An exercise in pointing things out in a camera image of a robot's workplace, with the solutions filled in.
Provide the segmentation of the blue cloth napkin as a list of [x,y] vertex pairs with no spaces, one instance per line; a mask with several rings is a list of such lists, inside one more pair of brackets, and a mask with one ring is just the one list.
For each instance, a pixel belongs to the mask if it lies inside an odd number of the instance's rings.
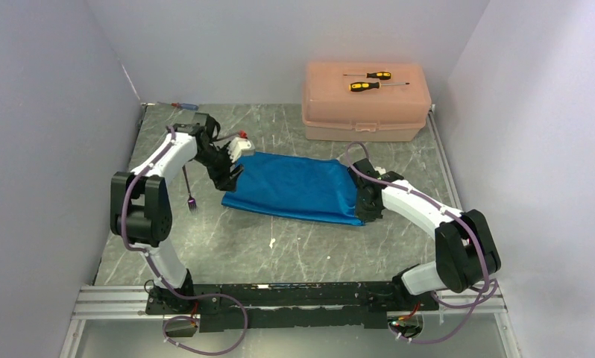
[[336,159],[317,160],[257,152],[243,157],[235,192],[225,207],[311,222],[363,226],[356,209],[356,185]]

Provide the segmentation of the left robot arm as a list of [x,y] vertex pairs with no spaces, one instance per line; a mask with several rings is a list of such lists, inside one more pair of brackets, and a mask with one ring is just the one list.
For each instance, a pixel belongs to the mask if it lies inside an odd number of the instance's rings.
[[196,113],[191,124],[169,125],[155,152],[129,172],[115,173],[110,183],[112,233],[145,259],[155,286],[168,290],[166,303],[176,313],[190,311],[196,294],[192,276],[169,240],[169,185],[187,163],[197,162],[217,190],[233,192],[244,170],[239,159],[255,152],[245,132],[220,133],[220,124],[207,113]]

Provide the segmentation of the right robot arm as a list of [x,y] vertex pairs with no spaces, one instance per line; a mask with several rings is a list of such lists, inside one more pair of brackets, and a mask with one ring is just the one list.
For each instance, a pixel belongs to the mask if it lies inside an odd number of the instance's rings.
[[421,294],[450,290],[461,293],[482,284],[491,287],[491,275],[501,260],[485,216],[467,212],[431,198],[395,172],[378,172],[367,159],[352,164],[349,174],[357,187],[357,209],[366,221],[392,211],[429,235],[435,244],[433,261],[405,269],[392,289],[402,310],[413,308]]

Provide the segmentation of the purple fork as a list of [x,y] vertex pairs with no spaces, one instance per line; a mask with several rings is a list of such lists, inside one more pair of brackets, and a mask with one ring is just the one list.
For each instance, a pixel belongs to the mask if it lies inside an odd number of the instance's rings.
[[193,213],[197,210],[198,205],[197,205],[196,199],[194,198],[194,196],[192,194],[192,190],[191,190],[191,186],[190,186],[190,182],[189,182],[189,175],[188,175],[185,165],[182,166],[182,172],[183,172],[184,182],[186,184],[186,191],[188,193],[187,205],[188,205],[189,211],[191,213]]

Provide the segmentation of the blue red screwdriver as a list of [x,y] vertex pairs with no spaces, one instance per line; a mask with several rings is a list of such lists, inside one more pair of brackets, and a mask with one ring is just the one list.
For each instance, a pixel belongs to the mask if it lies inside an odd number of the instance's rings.
[[166,103],[166,102],[161,102],[158,101],[157,104],[160,105],[167,105],[173,108],[177,108],[180,110],[192,110],[192,111],[197,111],[199,109],[199,106],[196,104],[188,104],[188,103],[179,103],[179,102],[173,102],[173,103]]

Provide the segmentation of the peach plastic toolbox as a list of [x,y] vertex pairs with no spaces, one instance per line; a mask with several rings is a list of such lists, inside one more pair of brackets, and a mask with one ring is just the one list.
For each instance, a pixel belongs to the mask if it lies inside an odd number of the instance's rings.
[[[391,80],[344,74],[390,72]],[[350,92],[357,81],[402,83]],[[432,104],[422,67],[416,63],[311,62],[302,96],[305,136],[322,141],[408,142],[425,127]]]

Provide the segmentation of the yellow black screwdriver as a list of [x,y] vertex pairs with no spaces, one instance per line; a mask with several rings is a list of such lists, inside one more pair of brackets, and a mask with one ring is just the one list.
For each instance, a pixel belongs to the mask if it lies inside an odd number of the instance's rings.
[[368,90],[378,90],[382,87],[395,87],[395,86],[408,86],[410,85],[409,82],[402,82],[402,83],[383,83],[383,82],[367,82],[367,81],[357,81],[349,84],[348,89],[350,92],[364,92]]

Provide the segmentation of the small black-handled screwdriver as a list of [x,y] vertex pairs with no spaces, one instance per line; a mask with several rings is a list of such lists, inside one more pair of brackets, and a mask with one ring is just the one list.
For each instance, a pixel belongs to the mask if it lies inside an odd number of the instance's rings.
[[367,72],[364,75],[361,74],[344,74],[344,76],[351,76],[351,77],[362,77],[362,78],[373,78],[373,79],[378,79],[381,81],[388,81],[391,80],[392,74],[390,72],[385,72],[385,71],[381,71],[381,72]]

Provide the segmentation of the aluminium frame rail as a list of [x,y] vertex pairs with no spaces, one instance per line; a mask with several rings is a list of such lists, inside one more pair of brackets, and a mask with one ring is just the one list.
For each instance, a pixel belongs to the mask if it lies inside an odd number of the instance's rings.
[[[82,286],[75,301],[68,332],[61,350],[60,357],[77,357],[78,346],[83,335],[87,321],[108,321],[108,320],[158,320],[165,321],[175,314],[167,313],[149,313],[153,311],[148,308],[149,294],[142,285],[139,286]],[[476,293],[471,290],[463,293],[439,293],[439,298],[454,306],[461,306],[473,303]],[[489,299],[481,303],[473,311],[473,314],[492,317],[496,324],[503,352],[507,357],[523,357],[519,344],[517,343],[513,327],[509,318],[509,310],[506,306],[502,290],[497,287],[497,291]],[[291,308],[302,308],[305,310],[315,310],[326,308],[329,310],[340,310],[341,305],[301,305],[289,306]],[[467,310],[450,309],[449,307],[440,307],[437,311],[424,313],[424,318],[429,315],[438,315],[439,324],[446,322],[447,315],[464,315]]]

